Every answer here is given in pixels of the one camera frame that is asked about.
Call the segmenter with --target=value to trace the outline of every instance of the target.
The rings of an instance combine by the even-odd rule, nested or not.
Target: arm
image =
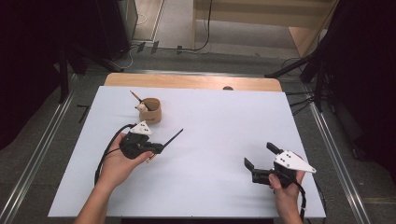
[[[145,152],[134,160],[126,158],[120,150],[117,150],[124,135],[124,133],[118,135],[111,145],[109,151],[116,150],[106,156],[99,180],[79,212],[75,220],[76,224],[105,223],[108,199],[113,190],[126,180],[137,165],[152,155],[151,152]]]
[[[298,183],[302,183],[305,172],[297,171],[296,179]],[[276,196],[276,210],[280,218],[285,224],[303,223],[300,219],[298,212],[297,199],[300,193],[295,184],[289,185],[287,188],[282,189],[280,181],[276,175],[269,175],[272,189],[274,189]]]

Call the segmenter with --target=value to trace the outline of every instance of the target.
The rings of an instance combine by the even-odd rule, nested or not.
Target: person's left hand
[[[109,153],[103,162],[102,172],[99,175],[99,180],[97,185],[101,185],[107,189],[113,190],[116,186],[120,185],[122,182],[128,178],[132,170],[148,159],[152,152],[144,152],[140,154],[136,159],[131,160],[123,155],[119,150],[120,142],[125,136],[125,133],[120,133],[116,139],[113,141]]]

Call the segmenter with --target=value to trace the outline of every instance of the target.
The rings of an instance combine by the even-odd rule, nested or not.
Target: table surface
[[[187,82],[195,89],[174,86],[178,81],[200,78],[110,75],[95,96],[49,216],[78,214],[91,192],[94,170],[109,139],[125,123],[138,122],[137,111],[125,109],[137,104],[129,93],[133,90],[142,99],[157,96],[162,101],[163,120],[150,126],[150,141],[164,143],[181,128],[184,131],[161,155],[138,166],[116,188],[109,201],[109,216],[277,217],[273,192],[251,182],[243,159],[250,159],[259,169],[271,169],[275,155],[265,145],[272,142],[306,160],[286,95],[239,91],[238,83],[246,87],[250,78],[205,77],[204,84]],[[159,88],[160,80],[166,79],[172,80],[167,84],[172,88]],[[114,80],[125,87],[109,86]],[[266,81],[269,79],[263,78],[250,85],[262,87]],[[205,90],[205,85],[217,90]],[[231,85],[235,91],[221,91],[223,85]],[[325,217],[311,174],[305,175],[303,187],[308,208],[305,216]]]

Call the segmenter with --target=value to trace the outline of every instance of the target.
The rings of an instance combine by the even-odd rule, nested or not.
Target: white board
[[[149,125],[149,141],[164,144],[184,131],[115,189],[108,216],[277,217],[273,192],[252,183],[244,158],[257,169],[271,169],[275,155],[265,146],[272,142],[307,161],[284,92],[135,87],[99,88],[49,217],[78,215],[108,142],[125,124],[140,121],[130,91],[162,103],[163,120]],[[303,187],[305,216],[325,217],[311,174]]]

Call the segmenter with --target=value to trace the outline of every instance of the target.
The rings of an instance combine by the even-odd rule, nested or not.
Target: hand
[[[299,184],[303,182],[305,172],[297,171],[296,179]],[[274,189],[276,196],[276,210],[284,223],[302,223],[298,211],[297,199],[299,189],[295,184],[290,184],[287,188],[282,189],[279,178],[270,174],[269,180],[271,188]]]
[[[109,153],[103,162],[102,172],[97,185],[113,190],[128,178],[132,170],[152,155],[152,152],[140,154],[136,159],[126,158],[120,151],[120,142],[125,133],[120,133],[110,146]]]

